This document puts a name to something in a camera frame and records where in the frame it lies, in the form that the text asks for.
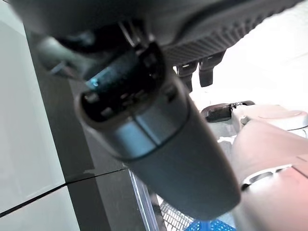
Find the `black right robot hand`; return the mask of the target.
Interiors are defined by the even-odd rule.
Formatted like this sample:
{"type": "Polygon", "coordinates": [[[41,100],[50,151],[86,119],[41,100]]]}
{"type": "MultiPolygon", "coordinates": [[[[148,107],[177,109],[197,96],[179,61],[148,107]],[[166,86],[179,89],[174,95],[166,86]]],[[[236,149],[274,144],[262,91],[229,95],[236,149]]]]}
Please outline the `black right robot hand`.
{"type": "Polygon", "coordinates": [[[43,67],[82,82],[80,122],[182,213],[236,207],[240,189],[175,66],[227,50],[296,0],[12,0],[43,67]]]}

